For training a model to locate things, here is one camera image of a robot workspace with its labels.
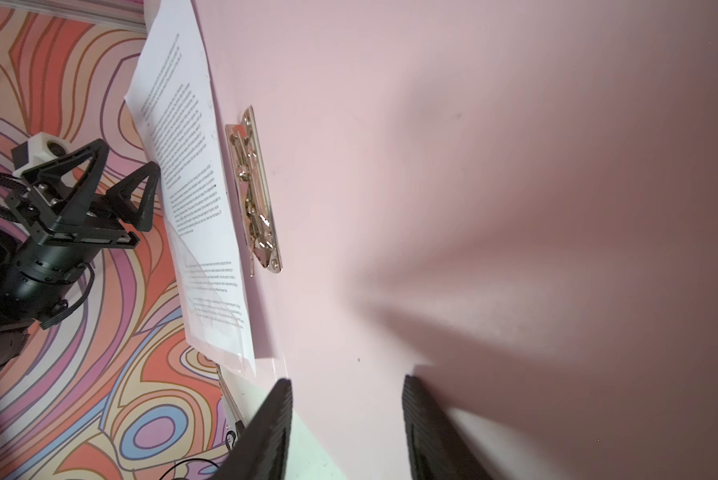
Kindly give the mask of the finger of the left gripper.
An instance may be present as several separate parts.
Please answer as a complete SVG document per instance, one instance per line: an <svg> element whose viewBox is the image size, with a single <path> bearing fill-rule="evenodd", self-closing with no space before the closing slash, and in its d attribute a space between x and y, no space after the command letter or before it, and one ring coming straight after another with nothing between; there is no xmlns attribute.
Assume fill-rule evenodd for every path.
<svg viewBox="0 0 718 480"><path fill-rule="evenodd" d="M149 232L160 178L160 166L148 162L109 188L104 198L122 221L138 231Z"/></svg>
<svg viewBox="0 0 718 480"><path fill-rule="evenodd" d="M109 154L109 145L97 139L55 160L25 170L21 178L32 187L32 199L43 200L50 222L83 224L95 199ZM63 177L86 165L81 177L69 187Z"/></svg>

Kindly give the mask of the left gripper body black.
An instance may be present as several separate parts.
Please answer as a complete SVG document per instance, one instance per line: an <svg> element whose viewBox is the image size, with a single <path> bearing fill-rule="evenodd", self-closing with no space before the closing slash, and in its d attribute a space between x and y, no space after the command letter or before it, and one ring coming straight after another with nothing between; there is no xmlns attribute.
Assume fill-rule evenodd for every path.
<svg viewBox="0 0 718 480"><path fill-rule="evenodd" d="M10 318L67 318L87 300L95 281L92 261L103 249L132 249L140 207L119 184L95 194L83 223L52 231L41 221L40 199L13 191L6 199L29 237L0 267L0 308Z"/></svg>

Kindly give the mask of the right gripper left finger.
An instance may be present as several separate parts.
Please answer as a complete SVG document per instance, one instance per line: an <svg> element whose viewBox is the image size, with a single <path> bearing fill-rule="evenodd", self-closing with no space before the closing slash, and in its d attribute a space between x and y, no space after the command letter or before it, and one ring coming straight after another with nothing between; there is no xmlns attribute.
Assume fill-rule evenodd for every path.
<svg viewBox="0 0 718 480"><path fill-rule="evenodd" d="M292 419L292 382L282 378L276 382L211 479L284 479Z"/></svg>

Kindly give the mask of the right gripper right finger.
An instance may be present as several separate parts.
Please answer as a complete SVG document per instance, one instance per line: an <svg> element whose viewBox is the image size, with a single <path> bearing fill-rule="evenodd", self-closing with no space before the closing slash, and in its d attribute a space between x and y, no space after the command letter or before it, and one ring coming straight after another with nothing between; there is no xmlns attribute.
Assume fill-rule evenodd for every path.
<svg viewBox="0 0 718 480"><path fill-rule="evenodd" d="M402 406L413 479L493 478L418 377L405 377Z"/></svg>

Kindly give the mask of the printed paper sheet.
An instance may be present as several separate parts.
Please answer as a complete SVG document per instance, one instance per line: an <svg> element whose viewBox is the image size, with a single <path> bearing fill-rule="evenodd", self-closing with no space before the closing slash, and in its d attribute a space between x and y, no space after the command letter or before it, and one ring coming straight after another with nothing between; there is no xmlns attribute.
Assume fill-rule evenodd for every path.
<svg viewBox="0 0 718 480"><path fill-rule="evenodd" d="M147 158L161 168L187 337L226 368L255 373L210 71L191 2L160 2L125 100Z"/></svg>

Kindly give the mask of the pink folder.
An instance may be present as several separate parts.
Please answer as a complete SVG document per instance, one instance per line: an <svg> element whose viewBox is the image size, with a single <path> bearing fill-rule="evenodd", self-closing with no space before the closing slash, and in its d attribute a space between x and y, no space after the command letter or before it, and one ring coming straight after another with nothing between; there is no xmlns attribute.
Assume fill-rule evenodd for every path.
<svg viewBox="0 0 718 480"><path fill-rule="evenodd" d="M718 479L718 1L200 1L283 269L256 350L351 479L420 377L508 479Z"/></svg>

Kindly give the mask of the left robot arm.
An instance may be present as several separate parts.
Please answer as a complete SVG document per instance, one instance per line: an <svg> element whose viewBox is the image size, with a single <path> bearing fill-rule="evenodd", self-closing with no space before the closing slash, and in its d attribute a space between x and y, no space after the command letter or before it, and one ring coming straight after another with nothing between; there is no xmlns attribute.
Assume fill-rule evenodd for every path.
<svg viewBox="0 0 718 480"><path fill-rule="evenodd" d="M84 305L101 251L133 249L153 227L159 165L100 194L109 152L102 139L71 150L37 135L12 149L13 171L0 172L0 218L27 232L19 240L0 228L0 372L33 323L48 330Z"/></svg>

